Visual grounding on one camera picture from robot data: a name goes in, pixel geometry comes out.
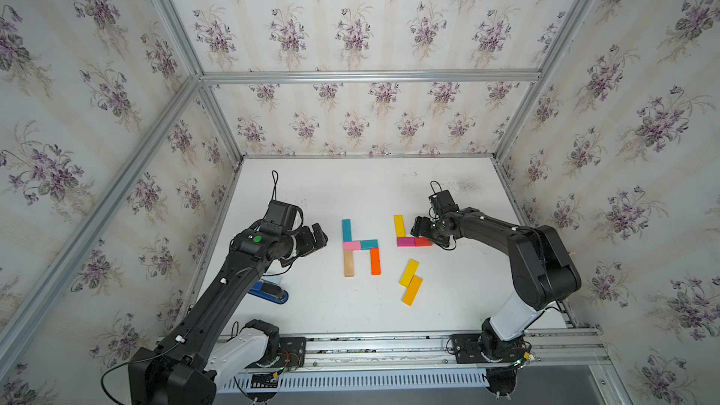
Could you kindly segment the red block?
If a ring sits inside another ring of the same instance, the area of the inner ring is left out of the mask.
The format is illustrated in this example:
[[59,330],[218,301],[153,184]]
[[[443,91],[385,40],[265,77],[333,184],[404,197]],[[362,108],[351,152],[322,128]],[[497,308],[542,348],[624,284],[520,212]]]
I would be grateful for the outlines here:
[[432,247],[433,243],[425,237],[418,237],[414,240],[414,245],[416,247]]

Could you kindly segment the yellow block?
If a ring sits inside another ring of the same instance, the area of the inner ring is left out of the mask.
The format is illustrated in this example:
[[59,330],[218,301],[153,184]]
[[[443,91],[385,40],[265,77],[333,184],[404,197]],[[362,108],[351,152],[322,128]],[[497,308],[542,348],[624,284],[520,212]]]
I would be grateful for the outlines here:
[[394,216],[394,225],[397,238],[405,238],[407,236],[403,215]]
[[399,284],[404,287],[408,288],[416,275],[417,268],[419,266],[419,262],[416,260],[411,259],[408,264],[406,265],[400,279]]

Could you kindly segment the magenta block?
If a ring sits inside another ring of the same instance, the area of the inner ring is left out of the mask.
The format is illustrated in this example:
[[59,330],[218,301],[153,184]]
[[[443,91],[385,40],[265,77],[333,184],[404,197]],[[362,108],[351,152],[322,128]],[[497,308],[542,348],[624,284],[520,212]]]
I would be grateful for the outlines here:
[[416,239],[414,237],[398,237],[397,245],[399,247],[414,247],[416,245]]

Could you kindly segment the long teal block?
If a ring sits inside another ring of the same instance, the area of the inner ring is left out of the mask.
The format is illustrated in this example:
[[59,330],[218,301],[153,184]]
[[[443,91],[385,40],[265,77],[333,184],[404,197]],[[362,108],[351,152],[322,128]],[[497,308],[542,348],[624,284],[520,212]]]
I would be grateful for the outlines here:
[[353,242],[353,236],[352,236],[352,224],[350,219],[343,219],[341,221],[342,225],[342,241],[344,243]]

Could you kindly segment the natural wood block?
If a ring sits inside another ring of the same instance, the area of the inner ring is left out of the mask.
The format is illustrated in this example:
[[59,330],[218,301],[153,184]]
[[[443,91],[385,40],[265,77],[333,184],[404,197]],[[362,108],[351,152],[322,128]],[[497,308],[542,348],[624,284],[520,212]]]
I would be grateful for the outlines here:
[[352,250],[343,251],[343,275],[345,278],[354,276],[354,252]]

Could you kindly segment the pink block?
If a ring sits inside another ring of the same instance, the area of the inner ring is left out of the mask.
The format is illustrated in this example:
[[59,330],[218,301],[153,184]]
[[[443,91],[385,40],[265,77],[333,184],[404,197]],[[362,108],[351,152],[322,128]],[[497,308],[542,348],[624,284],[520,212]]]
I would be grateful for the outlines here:
[[344,251],[361,251],[361,250],[362,250],[362,243],[361,243],[360,241],[344,242],[344,243],[343,243],[343,250],[344,250]]

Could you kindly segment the short teal block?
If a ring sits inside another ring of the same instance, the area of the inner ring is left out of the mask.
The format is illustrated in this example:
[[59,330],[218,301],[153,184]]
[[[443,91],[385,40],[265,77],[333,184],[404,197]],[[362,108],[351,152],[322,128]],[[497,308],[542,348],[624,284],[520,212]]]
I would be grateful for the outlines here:
[[361,247],[362,251],[372,251],[373,249],[379,248],[379,243],[376,239],[363,240],[360,242],[360,247]]

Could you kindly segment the amber orange block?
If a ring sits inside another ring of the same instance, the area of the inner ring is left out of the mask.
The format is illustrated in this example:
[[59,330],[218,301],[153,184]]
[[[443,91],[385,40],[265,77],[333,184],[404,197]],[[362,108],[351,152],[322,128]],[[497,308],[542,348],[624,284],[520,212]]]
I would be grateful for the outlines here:
[[413,276],[411,278],[411,281],[406,288],[405,294],[402,297],[401,301],[403,304],[405,304],[408,307],[412,307],[414,300],[416,300],[416,296],[419,292],[419,289],[423,283],[423,279],[418,276]]

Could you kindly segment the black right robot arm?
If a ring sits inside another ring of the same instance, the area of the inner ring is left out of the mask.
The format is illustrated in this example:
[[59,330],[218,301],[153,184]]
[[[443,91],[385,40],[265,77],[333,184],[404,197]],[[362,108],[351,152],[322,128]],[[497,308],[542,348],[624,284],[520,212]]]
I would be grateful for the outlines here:
[[558,231],[548,225],[513,224],[475,208],[453,208],[438,217],[417,217],[411,234],[447,249],[469,240],[505,256],[510,296],[482,326],[476,343],[460,348],[489,363],[510,363],[527,350],[526,331],[554,304],[581,289],[579,270]]

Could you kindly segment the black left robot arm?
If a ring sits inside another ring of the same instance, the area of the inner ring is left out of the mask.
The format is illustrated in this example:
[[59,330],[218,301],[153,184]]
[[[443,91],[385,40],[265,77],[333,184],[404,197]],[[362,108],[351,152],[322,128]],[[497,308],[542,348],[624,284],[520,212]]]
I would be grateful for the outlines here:
[[265,215],[237,234],[224,264],[185,318],[154,349],[140,348],[127,366],[133,404],[210,404],[219,384],[240,369],[277,354],[279,330],[251,321],[231,342],[230,365],[212,365],[213,350],[243,298],[275,261],[291,266],[327,245],[318,223],[305,225],[301,208],[272,200]]

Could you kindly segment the blue stapler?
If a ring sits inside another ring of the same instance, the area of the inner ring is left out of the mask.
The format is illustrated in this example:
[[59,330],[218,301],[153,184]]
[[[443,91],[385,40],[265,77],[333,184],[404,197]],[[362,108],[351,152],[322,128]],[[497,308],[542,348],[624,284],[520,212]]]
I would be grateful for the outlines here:
[[249,290],[249,294],[277,305],[284,305],[290,297],[281,286],[263,280],[256,282]]

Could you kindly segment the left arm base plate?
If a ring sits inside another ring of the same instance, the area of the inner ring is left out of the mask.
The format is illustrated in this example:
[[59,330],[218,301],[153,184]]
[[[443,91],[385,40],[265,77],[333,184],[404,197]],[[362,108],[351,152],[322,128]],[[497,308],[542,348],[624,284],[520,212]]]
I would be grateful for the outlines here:
[[264,357],[247,366],[248,369],[297,369],[305,365],[307,352],[305,337],[280,337],[270,340]]

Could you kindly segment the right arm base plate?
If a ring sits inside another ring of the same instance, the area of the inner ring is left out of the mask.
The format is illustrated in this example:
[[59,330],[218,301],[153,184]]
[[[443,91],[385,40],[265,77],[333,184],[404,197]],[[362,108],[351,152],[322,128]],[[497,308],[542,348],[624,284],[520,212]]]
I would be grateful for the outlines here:
[[503,341],[486,333],[455,334],[446,343],[446,352],[458,364],[523,364],[530,348],[523,337]]

